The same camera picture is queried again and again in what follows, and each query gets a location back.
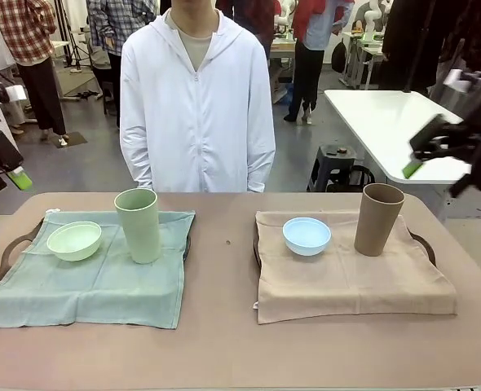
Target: brown cup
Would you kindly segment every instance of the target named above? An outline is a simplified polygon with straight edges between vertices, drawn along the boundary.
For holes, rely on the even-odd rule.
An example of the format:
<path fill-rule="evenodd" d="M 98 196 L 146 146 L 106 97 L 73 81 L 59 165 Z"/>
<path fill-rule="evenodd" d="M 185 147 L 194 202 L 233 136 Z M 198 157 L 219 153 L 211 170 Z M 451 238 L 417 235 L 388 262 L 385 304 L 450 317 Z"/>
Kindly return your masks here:
<path fill-rule="evenodd" d="M 373 183 L 364 187 L 356 228 L 356 251 L 368 257 L 382 254 L 404 200 L 404 193 L 391 185 Z"/>

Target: bowl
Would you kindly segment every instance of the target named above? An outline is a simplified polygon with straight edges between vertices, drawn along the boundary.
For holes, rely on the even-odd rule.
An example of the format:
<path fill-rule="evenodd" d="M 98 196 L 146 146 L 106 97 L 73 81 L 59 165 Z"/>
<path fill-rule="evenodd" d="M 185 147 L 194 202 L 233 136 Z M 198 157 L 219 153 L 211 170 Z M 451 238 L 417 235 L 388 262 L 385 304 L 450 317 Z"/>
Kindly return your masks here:
<path fill-rule="evenodd" d="M 298 255 L 312 257 L 322 253 L 331 240 L 331 230 L 309 217 L 293 218 L 282 227 L 288 248 Z"/>
<path fill-rule="evenodd" d="M 94 222 L 72 222 L 49 236 L 46 246 L 63 261 L 82 261 L 101 245 L 101 227 Z"/>

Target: green cup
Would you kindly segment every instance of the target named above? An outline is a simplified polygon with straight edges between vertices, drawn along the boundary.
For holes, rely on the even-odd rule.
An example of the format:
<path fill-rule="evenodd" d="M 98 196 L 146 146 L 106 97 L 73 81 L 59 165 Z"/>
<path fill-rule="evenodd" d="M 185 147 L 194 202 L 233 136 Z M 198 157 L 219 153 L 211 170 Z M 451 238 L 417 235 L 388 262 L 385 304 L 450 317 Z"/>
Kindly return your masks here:
<path fill-rule="evenodd" d="M 150 263 L 161 256 L 157 194 L 149 189 L 123 191 L 114 200 L 132 259 Z"/>

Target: neck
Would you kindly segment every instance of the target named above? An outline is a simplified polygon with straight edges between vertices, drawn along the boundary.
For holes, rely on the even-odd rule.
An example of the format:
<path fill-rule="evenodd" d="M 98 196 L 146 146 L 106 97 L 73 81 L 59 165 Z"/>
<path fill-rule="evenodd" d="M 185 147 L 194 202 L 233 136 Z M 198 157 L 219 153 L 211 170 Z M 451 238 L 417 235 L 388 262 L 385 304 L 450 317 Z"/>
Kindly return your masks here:
<path fill-rule="evenodd" d="M 172 0 L 170 16 L 190 37 L 207 38 L 218 29 L 218 14 L 210 0 Z"/>

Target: white hooded jacket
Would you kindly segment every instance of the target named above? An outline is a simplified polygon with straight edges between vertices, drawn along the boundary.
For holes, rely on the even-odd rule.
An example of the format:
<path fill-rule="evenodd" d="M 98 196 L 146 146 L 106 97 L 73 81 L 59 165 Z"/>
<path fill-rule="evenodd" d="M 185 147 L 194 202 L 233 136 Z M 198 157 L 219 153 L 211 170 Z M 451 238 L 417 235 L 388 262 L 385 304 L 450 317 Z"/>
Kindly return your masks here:
<path fill-rule="evenodd" d="M 140 187 L 264 191 L 275 155 L 266 56 L 219 14 L 197 71 L 166 15 L 123 46 L 121 150 Z"/>

